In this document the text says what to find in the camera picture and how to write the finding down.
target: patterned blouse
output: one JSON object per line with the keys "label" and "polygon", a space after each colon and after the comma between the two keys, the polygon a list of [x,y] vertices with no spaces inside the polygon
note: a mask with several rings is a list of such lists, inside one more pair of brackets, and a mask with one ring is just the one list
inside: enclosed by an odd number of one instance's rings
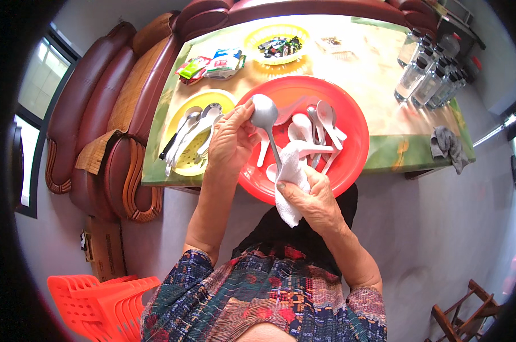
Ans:
{"label": "patterned blouse", "polygon": [[142,313],[142,341],[233,341],[272,323],[297,341],[387,341],[385,305],[372,287],[344,300],[340,277],[254,246],[214,270],[206,254],[188,250]]}

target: yellow plastic plate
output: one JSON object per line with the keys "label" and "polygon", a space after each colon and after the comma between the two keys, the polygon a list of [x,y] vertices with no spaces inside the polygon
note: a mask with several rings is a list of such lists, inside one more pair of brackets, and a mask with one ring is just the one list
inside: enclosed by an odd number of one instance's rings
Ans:
{"label": "yellow plastic plate", "polygon": [[[298,37],[302,48],[296,53],[283,57],[265,58],[263,53],[258,50],[258,45],[268,42],[274,37]],[[300,26],[290,24],[275,24],[264,26],[245,38],[245,53],[258,63],[268,65],[286,64],[302,58],[306,54],[306,45],[309,43],[309,33]]]}
{"label": "yellow plastic plate", "polygon": [[[237,100],[231,93],[221,89],[209,89],[190,96],[186,102],[184,102],[182,106],[178,108],[171,121],[167,124],[168,127],[166,129],[165,135],[168,138],[165,141],[169,141],[169,139],[177,132],[178,123],[188,109],[193,106],[200,106],[201,108],[205,108],[213,102],[219,103],[222,106],[222,113],[227,114],[229,111],[235,108]],[[200,162],[197,165],[195,165],[193,162],[197,156],[197,150],[199,147],[201,147],[203,142],[207,140],[207,137],[207,132],[199,134],[189,144],[184,153],[182,153],[176,166],[172,168],[171,171],[186,177],[197,176],[204,173],[205,168],[207,168],[207,159],[205,162]]]}

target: white cloth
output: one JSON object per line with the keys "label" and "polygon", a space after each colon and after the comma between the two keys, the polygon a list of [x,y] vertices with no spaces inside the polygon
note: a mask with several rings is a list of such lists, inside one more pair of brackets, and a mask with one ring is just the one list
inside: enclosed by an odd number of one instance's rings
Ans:
{"label": "white cloth", "polygon": [[[303,167],[307,165],[307,162],[300,162],[298,155],[300,151],[295,144],[289,143],[285,148],[282,149],[280,158],[282,162],[281,171],[277,175],[278,181],[288,181],[296,184],[300,189],[309,194],[311,186],[307,181],[307,175],[303,171]],[[290,204],[286,198],[281,195],[277,186],[275,186],[275,206],[281,216],[282,220],[286,222],[290,228],[294,228],[298,225],[298,222],[302,218],[302,214],[296,209],[295,206]]]}

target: gray rag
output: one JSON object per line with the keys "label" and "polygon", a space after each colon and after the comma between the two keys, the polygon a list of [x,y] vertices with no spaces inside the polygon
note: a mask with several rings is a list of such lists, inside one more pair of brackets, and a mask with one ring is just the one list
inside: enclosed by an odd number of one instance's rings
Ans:
{"label": "gray rag", "polygon": [[432,157],[447,158],[448,155],[452,160],[455,172],[461,174],[463,168],[468,164],[468,158],[463,151],[461,141],[446,126],[435,127],[431,134],[431,153]]}

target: window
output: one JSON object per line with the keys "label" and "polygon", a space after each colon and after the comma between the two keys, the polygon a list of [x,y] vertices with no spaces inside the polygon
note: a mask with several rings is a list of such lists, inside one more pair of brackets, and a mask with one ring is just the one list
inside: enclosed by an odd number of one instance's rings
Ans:
{"label": "window", "polygon": [[24,215],[37,217],[38,174],[49,117],[80,58],[53,25],[29,58],[14,118],[22,128],[24,179],[18,211]]}

